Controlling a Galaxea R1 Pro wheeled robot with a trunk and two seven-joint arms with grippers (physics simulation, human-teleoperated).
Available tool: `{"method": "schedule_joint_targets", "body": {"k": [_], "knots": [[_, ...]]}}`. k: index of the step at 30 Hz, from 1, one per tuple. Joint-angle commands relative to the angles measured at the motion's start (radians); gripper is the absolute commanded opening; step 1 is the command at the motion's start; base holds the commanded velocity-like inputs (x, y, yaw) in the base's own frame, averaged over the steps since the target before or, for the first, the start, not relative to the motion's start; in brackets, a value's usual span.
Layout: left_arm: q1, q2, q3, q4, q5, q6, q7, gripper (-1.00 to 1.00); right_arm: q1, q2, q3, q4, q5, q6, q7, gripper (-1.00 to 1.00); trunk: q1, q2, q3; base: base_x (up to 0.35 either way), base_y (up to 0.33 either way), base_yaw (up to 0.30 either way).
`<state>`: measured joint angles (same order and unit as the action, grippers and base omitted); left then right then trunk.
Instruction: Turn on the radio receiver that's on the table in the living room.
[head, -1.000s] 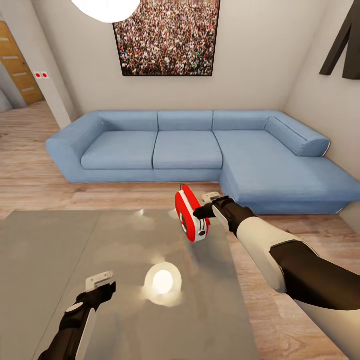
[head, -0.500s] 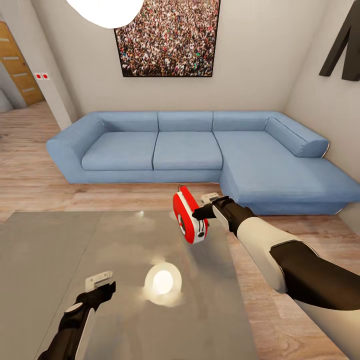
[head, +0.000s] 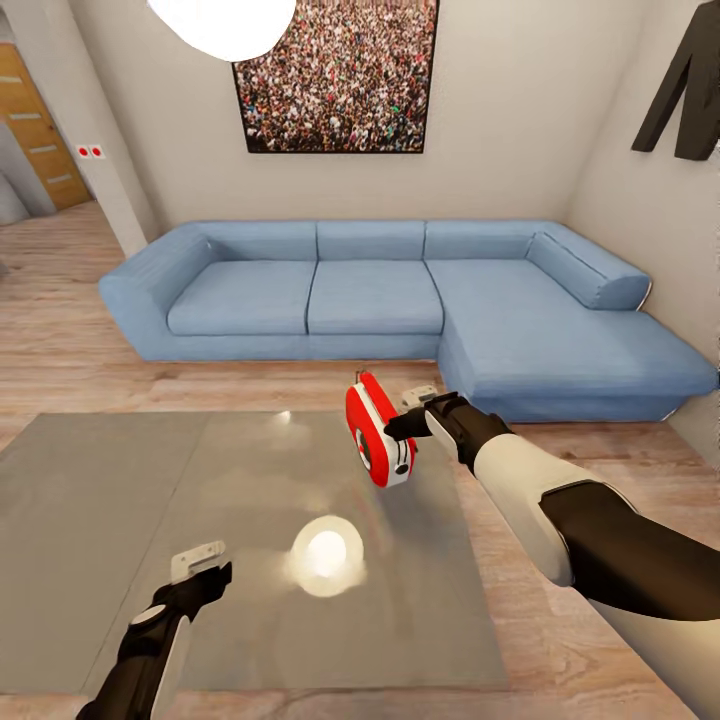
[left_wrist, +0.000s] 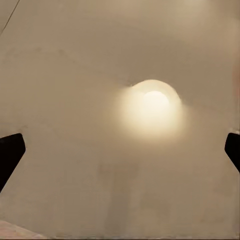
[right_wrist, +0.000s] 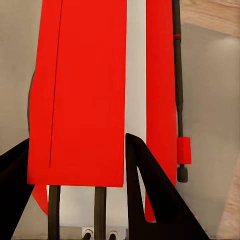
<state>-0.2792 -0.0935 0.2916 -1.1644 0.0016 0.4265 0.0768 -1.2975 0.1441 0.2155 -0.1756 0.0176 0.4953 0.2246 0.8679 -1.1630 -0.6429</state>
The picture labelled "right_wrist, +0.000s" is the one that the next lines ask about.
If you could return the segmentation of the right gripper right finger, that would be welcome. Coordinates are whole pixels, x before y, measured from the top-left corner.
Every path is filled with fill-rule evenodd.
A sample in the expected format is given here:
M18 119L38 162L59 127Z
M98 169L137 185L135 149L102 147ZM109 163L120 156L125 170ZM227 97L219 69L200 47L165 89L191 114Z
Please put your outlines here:
M145 220L139 167L155 222ZM144 141L126 133L129 240L210 240Z

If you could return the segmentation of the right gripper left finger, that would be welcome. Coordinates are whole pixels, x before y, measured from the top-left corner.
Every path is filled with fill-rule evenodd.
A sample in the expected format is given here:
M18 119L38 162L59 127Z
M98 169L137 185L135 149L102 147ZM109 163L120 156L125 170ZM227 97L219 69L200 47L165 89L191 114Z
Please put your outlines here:
M11 240L35 184L27 184L29 138L0 156L0 240Z

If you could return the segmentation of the radio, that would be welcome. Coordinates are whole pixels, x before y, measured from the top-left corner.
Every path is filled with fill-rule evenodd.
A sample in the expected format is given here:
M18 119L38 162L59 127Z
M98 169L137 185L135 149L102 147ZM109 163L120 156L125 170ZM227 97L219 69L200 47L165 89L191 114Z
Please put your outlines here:
M81 240L126 240L126 133L171 183L188 182L180 0L42 0L27 103L27 184ZM156 218L137 166L144 217Z

